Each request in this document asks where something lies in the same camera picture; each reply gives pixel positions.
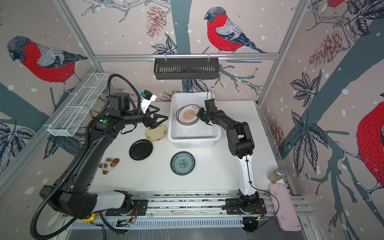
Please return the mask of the yellow round plate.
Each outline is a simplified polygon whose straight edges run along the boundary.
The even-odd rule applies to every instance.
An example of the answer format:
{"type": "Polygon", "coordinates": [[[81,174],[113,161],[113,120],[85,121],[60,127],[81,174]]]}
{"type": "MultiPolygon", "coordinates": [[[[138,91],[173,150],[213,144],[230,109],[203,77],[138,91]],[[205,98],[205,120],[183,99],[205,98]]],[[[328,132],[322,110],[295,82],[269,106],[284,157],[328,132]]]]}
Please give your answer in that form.
{"type": "Polygon", "coordinates": [[[160,141],[167,135],[167,128],[161,124],[155,129],[147,128],[145,131],[145,137],[152,142],[160,141]]]}

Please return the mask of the black round plate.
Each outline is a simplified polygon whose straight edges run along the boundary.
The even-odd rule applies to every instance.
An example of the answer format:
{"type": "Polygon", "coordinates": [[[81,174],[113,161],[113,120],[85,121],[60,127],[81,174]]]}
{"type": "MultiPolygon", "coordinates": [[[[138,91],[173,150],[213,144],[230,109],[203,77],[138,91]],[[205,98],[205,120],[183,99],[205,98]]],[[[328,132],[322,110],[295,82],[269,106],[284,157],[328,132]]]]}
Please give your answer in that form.
{"type": "Polygon", "coordinates": [[[129,149],[129,155],[131,159],[135,161],[142,161],[148,158],[152,154],[152,151],[152,142],[147,139],[141,139],[131,145],[129,149]]]}

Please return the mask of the teal floral plate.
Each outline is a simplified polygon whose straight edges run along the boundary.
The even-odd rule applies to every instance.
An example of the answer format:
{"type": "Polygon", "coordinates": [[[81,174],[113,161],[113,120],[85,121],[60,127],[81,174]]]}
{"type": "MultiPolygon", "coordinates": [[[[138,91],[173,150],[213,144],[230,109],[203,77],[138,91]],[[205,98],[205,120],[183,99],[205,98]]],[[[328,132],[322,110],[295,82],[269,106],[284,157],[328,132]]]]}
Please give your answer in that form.
{"type": "Polygon", "coordinates": [[[185,176],[190,174],[196,165],[194,156],[186,151],[176,153],[170,162],[170,167],[173,173],[178,176],[185,176]]]}

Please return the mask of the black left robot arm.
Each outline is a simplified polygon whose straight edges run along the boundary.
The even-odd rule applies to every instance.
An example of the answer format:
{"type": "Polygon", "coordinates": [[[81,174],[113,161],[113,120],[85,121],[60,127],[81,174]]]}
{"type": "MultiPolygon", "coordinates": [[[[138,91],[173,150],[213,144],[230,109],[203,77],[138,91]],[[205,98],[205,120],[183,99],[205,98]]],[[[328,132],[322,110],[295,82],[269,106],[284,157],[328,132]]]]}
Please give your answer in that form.
{"type": "Polygon", "coordinates": [[[77,219],[127,205],[129,193],[89,193],[88,184],[105,150],[125,126],[142,123],[145,127],[154,129],[168,119],[167,116],[160,115],[159,110],[149,105],[143,112],[140,103],[135,103],[128,94],[110,95],[105,109],[86,128],[85,142],[80,152],[52,186],[45,185],[40,191],[43,205],[49,205],[55,211],[77,219]]]}

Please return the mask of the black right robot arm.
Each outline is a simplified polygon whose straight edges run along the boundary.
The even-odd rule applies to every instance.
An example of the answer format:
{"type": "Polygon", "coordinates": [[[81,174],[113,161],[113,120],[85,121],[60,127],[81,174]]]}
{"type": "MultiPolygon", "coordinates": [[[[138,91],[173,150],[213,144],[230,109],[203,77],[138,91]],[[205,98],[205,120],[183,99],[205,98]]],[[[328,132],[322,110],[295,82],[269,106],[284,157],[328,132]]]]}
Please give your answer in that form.
{"type": "Polygon", "coordinates": [[[242,171],[240,206],[245,213],[251,212],[260,203],[260,197],[253,187],[252,154],[255,143],[249,124],[233,120],[224,111],[218,110],[215,99],[205,100],[205,107],[199,109],[197,116],[207,125],[212,123],[226,131],[230,153],[237,158],[242,171]]]}

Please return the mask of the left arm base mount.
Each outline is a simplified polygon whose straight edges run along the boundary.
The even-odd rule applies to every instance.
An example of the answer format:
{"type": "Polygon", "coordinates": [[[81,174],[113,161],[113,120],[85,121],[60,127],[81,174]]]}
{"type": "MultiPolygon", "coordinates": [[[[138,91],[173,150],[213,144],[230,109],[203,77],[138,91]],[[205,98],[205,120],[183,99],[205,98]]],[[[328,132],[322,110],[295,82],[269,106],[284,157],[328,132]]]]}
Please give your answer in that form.
{"type": "Polygon", "coordinates": [[[145,216],[148,200],[139,199],[133,200],[132,195],[126,191],[117,191],[125,195],[123,205],[117,209],[107,209],[106,216],[117,217],[117,216],[145,216]]]}

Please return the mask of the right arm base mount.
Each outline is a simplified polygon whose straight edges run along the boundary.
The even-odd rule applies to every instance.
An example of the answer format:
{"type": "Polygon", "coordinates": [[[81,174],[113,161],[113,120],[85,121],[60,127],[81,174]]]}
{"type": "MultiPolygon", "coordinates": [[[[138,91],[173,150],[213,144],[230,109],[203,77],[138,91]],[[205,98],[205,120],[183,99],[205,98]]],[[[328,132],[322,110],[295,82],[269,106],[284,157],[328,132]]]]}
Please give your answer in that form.
{"type": "Polygon", "coordinates": [[[225,199],[225,205],[221,206],[228,215],[266,215],[267,210],[264,199],[260,198],[258,192],[251,195],[244,195],[239,191],[237,198],[225,199]]]}

